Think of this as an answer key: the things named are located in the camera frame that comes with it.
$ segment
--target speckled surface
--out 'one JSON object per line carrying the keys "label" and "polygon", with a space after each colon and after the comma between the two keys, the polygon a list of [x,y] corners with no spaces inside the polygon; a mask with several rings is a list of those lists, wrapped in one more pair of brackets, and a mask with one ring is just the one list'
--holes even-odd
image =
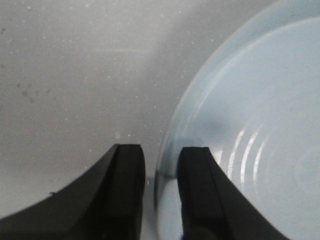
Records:
{"label": "speckled surface", "polygon": [[152,178],[194,75],[272,2],[1,1],[0,217],[63,188],[114,143],[140,143]]}

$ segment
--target dark spot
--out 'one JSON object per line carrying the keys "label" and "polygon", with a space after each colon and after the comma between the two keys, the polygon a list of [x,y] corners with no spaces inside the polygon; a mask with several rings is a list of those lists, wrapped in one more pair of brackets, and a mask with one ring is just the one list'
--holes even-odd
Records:
{"label": "dark spot", "polygon": [[22,95],[25,97],[28,97],[28,91],[26,91],[26,90],[22,91]]}

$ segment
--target white surface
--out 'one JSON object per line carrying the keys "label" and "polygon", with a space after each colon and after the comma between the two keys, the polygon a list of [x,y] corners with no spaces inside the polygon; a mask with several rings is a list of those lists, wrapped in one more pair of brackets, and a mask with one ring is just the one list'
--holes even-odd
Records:
{"label": "white surface", "polygon": [[[166,178],[175,176],[182,147],[207,146],[285,236],[318,239],[319,80],[319,1],[284,1],[248,22],[210,58],[181,100],[158,168],[164,181],[159,209],[173,196]],[[163,215],[160,226],[172,220]]]}
{"label": "white surface", "polygon": [[46,198],[114,143],[147,175],[187,85],[273,0],[2,0],[0,217]]}

